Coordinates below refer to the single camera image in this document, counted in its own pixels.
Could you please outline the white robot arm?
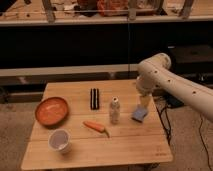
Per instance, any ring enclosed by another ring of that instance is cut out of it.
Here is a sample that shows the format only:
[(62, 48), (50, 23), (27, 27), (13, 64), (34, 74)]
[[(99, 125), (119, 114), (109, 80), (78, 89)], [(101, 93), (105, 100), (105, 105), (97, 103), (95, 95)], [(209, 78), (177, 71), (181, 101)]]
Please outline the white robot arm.
[(170, 67), (171, 59), (165, 53), (142, 60), (136, 79), (138, 92), (146, 97), (159, 86), (213, 122), (213, 89), (172, 73)]

